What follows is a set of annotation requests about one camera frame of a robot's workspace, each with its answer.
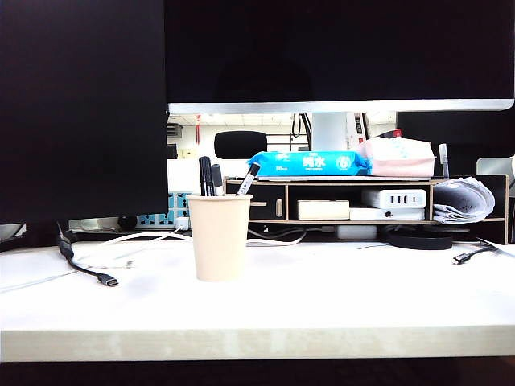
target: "beige paper cup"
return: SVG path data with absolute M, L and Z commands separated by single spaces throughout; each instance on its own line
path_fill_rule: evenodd
M 241 275 L 252 195 L 189 195 L 196 276 L 228 281 Z

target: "drawer handle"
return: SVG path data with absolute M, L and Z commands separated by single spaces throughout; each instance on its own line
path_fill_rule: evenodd
M 282 199 L 275 200 L 275 215 L 282 217 Z

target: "wooden desk shelf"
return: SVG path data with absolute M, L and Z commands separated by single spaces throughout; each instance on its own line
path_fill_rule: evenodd
M 473 236 L 483 237 L 500 244 L 508 244 L 508 177 L 506 175 L 478 175 L 493 193 L 496 206 L 485 220 L 468 224 Z M 392 225 L 392 224 L 439 224 L 433 220 L 433 188 L 442 179 L 398 181 L 366 178 L 348 181 L 254 181 L 249 194 L 253 195 L 250 222 L 262 224 L 319 224 L 319 225 Z M 226 179 L 225 191 L 236 193 L 241 179 Z M 300 199 L 347 199 L 351 206 L 361 203 L 361 190 L 423 189 L 426 192 L 424 220 L 299 220 L 297 201 Z

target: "blue wet wipes package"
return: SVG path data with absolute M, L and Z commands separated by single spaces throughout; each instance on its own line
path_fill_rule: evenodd
M 262 151 L 249 160 L 259 163 L 259 176 L 368 175 L 370 162 L 355 151 Z

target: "white desk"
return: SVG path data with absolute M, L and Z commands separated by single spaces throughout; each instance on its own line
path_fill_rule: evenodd
M 100 253 L 133 250 L 125 242 Z M 2 361 L 515 355 L 515 258 L 472 247 L 248 248 L 239 281 L 197 281 L 192 245 L 160 241 L 109 271 L 0 294 Z M 93 243 L 74 244 L 76 255 Z M 69 270 L 56 248 L 0 254 L 1 287 Z

